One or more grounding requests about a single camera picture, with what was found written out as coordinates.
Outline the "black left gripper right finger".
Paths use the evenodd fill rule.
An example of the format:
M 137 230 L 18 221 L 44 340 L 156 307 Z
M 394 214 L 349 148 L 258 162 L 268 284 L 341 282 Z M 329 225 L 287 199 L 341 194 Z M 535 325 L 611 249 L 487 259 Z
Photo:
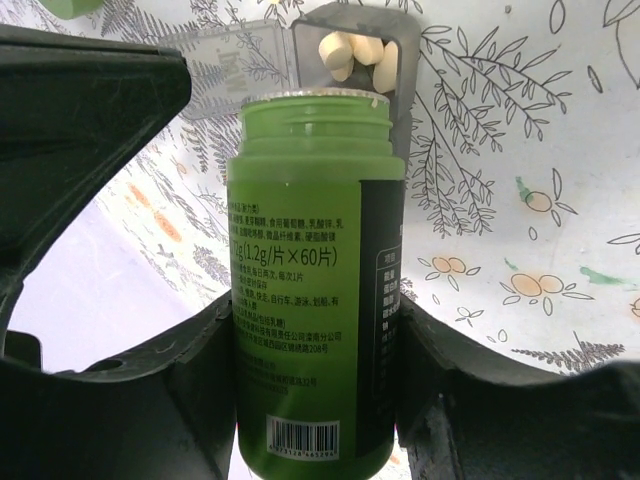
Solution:
M 415 479 L 635 479 L 639 366 L 566 377 L 400 306 L 397 429 Z

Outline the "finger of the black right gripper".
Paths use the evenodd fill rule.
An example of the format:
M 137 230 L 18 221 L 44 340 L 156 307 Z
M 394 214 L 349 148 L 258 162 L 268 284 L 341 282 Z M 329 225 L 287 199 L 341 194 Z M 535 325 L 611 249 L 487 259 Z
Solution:
M 73 220 L 188 103 L 158 46 L 1 28 L 1 322 Z

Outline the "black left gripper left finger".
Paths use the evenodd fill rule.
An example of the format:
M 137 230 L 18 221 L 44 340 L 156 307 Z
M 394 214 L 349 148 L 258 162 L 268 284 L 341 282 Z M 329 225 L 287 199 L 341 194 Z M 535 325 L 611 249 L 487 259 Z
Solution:
M 5 479 L 223 479 L 235 431 L 232 311 L 193 317 L 81 372 L 47 373 L 11 331 L 1 357 Z

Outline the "green bottle cap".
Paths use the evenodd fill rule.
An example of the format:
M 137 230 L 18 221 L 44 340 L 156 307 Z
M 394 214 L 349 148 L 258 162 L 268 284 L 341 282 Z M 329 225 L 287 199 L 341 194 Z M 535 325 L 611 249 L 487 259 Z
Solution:
M 40 0 L 41 5 L 62 20 L 75 19 L 99 10 L 103 0 Z

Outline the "grey weekly pill organizer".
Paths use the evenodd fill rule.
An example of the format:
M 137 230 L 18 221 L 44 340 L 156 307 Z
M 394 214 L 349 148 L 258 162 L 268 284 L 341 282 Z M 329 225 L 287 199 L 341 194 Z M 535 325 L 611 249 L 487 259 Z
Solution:
M 236 114 L 249 98 L 281 91 L 343 87 L 371 91 L 374 69 L 357 65 L 343 82 L 323 65 L 319 45 L 333 33 L 373 37 L 397 47 L 396 86 L 387 93 L 396 156 L 410 153 L 421 26 L 412 16 L 382 7 L 331 2 L 281 27 L 273 20 L 171 34 L 163 47 L 180 51 L 192 80 L 191 100 L 183 111 L 190 120 Z

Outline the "green pill bottle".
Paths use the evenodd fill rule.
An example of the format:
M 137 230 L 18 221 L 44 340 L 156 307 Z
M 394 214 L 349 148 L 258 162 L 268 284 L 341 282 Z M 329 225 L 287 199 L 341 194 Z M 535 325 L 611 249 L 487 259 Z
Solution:
M 242 109 L 228 164 L 239 446 L 264 479 L 366 479 L 394 440 L 405 165 L 358 90 Z

